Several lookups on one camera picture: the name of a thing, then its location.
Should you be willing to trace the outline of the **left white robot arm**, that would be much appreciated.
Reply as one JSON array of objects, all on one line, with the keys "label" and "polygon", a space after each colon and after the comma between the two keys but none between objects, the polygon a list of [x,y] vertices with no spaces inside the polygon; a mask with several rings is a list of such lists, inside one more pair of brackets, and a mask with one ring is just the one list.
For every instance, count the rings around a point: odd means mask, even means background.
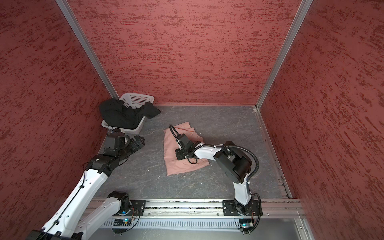
[{"label": "left white robot arm", "polygon": [[128,193],[119,191],[110,193],[102,205],[84,219],[82,215],[112,172],[144,146],[145,139],[140,136],[126,139],[121,133],[108,135],[101,154],[85,164],[81,180],[59,210],[41,230],[32,230],[27,239],[87,240],[114,215],[125,217],[126,222],[139,219],[144,213],[145,201],[131,201]]}]

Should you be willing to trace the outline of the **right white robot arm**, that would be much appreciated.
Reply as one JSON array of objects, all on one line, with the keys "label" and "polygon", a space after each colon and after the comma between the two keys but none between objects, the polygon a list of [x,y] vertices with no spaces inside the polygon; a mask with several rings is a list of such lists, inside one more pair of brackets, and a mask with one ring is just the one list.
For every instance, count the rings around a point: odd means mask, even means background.
[{"label": "right white robot arm", "polygon": [[235,189],[234,206],[238,214],[247,216],[252,211],[253,196],[250,179],[260,167],[258,158],[246,148],[227,141],[222,145],[193,142],[186,135],[177,135],[179,148],[175,150],[178,160],[207,159],[216,161],[225,175],[233,182]]}]

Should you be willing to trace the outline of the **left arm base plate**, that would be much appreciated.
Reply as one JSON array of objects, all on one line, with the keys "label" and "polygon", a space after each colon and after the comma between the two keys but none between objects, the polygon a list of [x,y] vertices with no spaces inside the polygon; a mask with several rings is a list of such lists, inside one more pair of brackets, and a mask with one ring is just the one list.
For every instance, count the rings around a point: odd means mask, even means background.
[{"label": "left arm base plate", "polygon": [[120,216],[142,216],[146,203],[146,200],[122,200],[117,214]]}]

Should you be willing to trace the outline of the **black shorts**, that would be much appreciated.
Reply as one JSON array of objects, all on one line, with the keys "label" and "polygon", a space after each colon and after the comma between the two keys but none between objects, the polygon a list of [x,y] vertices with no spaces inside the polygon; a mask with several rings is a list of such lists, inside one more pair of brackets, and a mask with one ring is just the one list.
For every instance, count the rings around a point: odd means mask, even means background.
[{"label": "black shorts", "polygon": [[102,102],[99,110],[108,126],[129,130],[136,129],[142,118],[152,119],[161,113],[152,103],[145,103],[143,106],[133,109],[126,107],[123,101],[116,99]]}]

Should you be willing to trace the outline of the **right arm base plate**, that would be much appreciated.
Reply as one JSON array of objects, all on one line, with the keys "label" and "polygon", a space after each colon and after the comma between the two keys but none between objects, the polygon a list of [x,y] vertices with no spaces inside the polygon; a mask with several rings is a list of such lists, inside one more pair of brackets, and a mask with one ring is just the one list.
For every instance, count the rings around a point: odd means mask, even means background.
[{"label": "right arm base plate", "polygon": [[240,204],[236,200],[223,200],[224,216],[262,216],[259,201],[251,199],[246,205]]}]

